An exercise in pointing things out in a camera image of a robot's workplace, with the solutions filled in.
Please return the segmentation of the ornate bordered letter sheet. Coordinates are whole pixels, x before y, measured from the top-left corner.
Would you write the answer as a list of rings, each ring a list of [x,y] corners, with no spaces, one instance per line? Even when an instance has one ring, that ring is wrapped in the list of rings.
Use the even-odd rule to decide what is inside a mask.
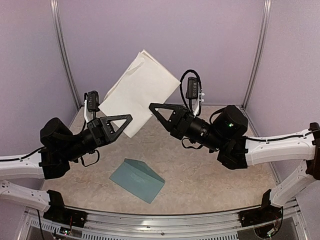
[[[179,85],[176,77],[142,50],[107,92],[99,109],[106,116],[131,115],[124,133],[132,138],[152,117],[149,105],[165,103]]]

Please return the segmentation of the teal paper envelope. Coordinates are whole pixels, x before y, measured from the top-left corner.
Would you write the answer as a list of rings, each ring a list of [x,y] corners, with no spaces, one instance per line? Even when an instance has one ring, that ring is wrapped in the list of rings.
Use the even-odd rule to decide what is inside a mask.
[[[144,161],[126,158],[109,179],[144,202],[151,204],[165,180]]]

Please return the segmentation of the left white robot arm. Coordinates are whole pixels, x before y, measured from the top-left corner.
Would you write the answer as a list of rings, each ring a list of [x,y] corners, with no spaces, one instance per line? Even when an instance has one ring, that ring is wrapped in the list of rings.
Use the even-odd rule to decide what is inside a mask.
[[[73,134],[57,117],[40,130],[42,147],[26,155],[0,159],[0,196],[17,204],[50,214],[63,223],[70,218],[62,195],[57,191],[37,191],[11,185],[12,179],[58,179],[70,170],[70,163],[84,164],[87,154],[99,154],[100,147],[115,142],[133,120],[129,114],[94,118],[87,128]]]

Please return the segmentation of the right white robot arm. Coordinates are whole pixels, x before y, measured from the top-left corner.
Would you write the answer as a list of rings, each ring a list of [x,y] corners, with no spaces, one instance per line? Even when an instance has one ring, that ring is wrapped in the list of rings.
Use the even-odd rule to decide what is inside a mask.
[[[308,185],[320,179],[320,125],[285,135],[248,137],[248,119],[235,105],[215,111],[209,122],[194,116],[185,106],[151,103],[149,110],[180,141],[189,139],[200,147],[217,152],[217,160],[230,170],[246,169],[264,163],[301,160],[297,169],[278,186],[263,195],[256,218],[266,222],[285,203]]]

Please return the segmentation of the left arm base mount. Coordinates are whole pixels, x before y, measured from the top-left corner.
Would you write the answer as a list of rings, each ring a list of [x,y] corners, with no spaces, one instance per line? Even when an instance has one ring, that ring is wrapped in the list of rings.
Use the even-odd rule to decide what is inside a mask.
[[[49,195],[49,209],[43,213],[43,218],[70,227],[84,228],[87,213],[82,210],[67,208],[62,195],[54,190],[46,192]]]

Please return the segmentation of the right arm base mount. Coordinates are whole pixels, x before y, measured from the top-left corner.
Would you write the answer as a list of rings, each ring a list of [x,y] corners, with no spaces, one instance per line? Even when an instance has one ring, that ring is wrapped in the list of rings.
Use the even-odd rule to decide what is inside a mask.
[[[249,210],[243,210],[238,213],[238,217],[242,227],[259,225],[262,223],[275,221],[282,217],[283,207],[271,205],[270,200],[271,189],[267,190],[262,196],[260,207]]]

